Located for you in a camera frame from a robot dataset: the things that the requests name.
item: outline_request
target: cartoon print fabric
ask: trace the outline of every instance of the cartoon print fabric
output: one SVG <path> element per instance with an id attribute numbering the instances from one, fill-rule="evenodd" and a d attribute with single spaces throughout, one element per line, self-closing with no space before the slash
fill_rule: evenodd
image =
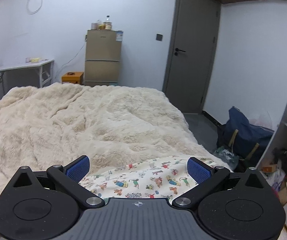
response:
<path id="1" fill-rule="evenodd" d="M 106 202 L 118 198 L 168 198 L 169 202 L 195 187 L 187 172 L 188 155 L 133 163 L 102 174 L 87 176 L 80 184 Z M 209 158 L 201 159 L 215 167 Z"/>

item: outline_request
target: gray tile floor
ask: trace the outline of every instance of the gray tile floor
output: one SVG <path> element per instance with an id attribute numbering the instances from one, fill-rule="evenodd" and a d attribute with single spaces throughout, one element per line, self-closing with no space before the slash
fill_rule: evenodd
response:
<path id="1" fill-rule="evenodd" d="M 217 127 L 201 114 L 183 114 L 197 142 L 211 154 L 217 149 Z"/>

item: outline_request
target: refrigerator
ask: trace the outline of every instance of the refrigerator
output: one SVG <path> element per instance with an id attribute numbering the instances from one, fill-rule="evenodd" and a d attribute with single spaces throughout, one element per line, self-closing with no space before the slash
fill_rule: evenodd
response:
<path id="1" fill-rule="evenodd" d="M 88 31 L 84 85 L 118 84 L 122 35 L 122 31 Z"/>

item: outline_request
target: blue bag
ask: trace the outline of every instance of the blue bag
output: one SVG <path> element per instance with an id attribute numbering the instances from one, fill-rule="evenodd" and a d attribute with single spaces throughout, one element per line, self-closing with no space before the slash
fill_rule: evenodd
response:
<path id="1" fill-rule="evenodd" d="M 223 140 L 231 152 L 256 166 L 273 135 L 273 130 L 252 125 L 245 115 L 234 106 L 229 110 Z"/>

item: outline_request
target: cream fur blanket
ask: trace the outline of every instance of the cream fur blanket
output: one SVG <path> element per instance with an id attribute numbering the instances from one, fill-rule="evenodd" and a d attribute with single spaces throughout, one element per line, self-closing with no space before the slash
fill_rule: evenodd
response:
<path id="1" fill-rule="evenodd" d="M 43 171 L 88 155 L 94 173 L 177 154 L 228 167 L 154 89 L 55 83 L 14 88 L 0 100 L 0 193 L 23 165 Z"/>

